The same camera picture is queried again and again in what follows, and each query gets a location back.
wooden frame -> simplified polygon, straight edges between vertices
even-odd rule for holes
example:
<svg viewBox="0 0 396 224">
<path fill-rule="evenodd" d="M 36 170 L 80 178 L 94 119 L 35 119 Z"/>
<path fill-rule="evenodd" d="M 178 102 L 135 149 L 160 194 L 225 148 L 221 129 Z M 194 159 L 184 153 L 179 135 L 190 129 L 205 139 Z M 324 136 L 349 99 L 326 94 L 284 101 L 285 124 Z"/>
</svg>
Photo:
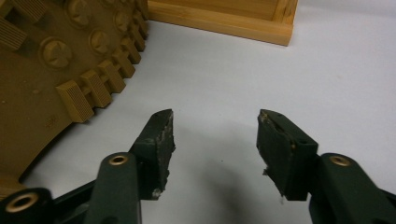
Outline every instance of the wooden frame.
<svg viewBox="0 0 396 224">
<path fill-rule="evenodd" d="M 149 18 L 287 46 L 298 0 L 148 0 Z"/>
</svg>

white table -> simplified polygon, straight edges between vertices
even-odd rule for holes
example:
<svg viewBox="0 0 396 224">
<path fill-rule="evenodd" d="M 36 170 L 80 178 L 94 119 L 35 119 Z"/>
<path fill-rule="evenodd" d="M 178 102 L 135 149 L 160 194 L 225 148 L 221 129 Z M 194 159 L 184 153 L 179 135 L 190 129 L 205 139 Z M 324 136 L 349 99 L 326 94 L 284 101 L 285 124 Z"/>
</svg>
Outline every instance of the white table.
<svg viewBox="0 0 396 224">
<path fill-rule="evenodd" d="M 150 21 L 147 48 L 107 109 L 68 129 L 24 181 L 58 197 L 127 151 L 151 114 L 173 108 L 177 150 L 148 224 L 310 223 L 285 201 L 256 148 L 261 108 L 286 115 L 319 154 L 355 159 L 396 193 L 396 2 L 301 0 L 288 47 Z"/>
</svg>

brass insert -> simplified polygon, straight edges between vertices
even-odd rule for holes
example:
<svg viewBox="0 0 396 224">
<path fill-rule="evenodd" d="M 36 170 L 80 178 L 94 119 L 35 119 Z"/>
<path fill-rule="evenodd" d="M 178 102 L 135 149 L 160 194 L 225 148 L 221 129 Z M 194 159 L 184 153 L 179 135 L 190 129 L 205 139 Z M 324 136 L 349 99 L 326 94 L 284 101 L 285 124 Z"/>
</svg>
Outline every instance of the brass insert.
<svg viewBox="0 0 396 224">
<path fill-rule="evenodd" d="M 115 156 L 110 159 L 109 163 L 112 165 L 122 165 L 128 161 L 128 157 L 126 156 Z"/>
<path fill-rule="evenodd" d="M 38 201 L 38 195 L 33 192 L 25 193 L 7 204 L 6 211 L 9 213 L 17 213 L 29 208 Z"/>
<path fill-rule="evenodd" d="M 330 160 L 332 161 L 332 163 L 335 163 L 335 164 L 340 165 L 340 166 L 349 166 L 350 165 L 350 161 L 347 160 L 344 157 L 331 156 Z"/>
</svg>

wooden box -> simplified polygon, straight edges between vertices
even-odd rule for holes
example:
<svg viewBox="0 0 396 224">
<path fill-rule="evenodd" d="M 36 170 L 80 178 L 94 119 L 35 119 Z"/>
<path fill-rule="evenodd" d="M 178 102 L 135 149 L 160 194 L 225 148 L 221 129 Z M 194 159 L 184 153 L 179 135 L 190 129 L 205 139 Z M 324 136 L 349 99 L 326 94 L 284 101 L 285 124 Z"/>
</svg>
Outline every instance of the wooden box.
<svg viewBox="0 0 396 224">
<path fill-rule="evenodd" d="M 149 18 L 287 46 L 297 0 L 148 0 Z"/>
</svg>

brown object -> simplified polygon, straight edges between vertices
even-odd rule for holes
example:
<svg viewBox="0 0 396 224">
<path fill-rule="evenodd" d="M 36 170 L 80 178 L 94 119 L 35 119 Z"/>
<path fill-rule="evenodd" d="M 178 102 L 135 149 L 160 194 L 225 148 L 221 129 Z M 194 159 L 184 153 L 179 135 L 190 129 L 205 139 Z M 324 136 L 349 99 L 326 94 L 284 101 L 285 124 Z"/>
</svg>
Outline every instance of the brown object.
<svg viewBox="0 0 396 224">
<path fill-rule="evenodd" d="M 0 0 L 0 199 L 72 122 L 134 73 L 147 0 Z"/>
<path fill-rule="evenodd" d="M 148 0 L 149 18 L 287 46 L 297 0 Z"/>
</svg>

